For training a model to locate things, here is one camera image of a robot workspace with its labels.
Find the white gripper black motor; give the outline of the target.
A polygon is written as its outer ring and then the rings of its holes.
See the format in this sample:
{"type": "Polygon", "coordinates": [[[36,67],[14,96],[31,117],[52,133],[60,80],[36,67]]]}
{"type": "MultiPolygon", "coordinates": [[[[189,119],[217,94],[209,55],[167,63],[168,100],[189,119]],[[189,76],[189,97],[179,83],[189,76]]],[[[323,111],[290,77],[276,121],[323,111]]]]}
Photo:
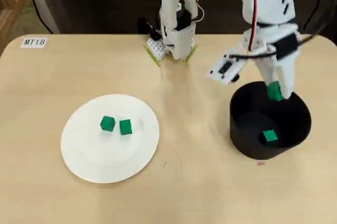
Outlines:
{"type": "Polygon", "coordinates": [[[288,99],[295,83],[295,62],[300,56],[300,33],[295,23],[258,27],[252,50],[243,54],[244,60],[255,61],[266,85],[276,81],[276,73],[284,99],[288,99]]]}

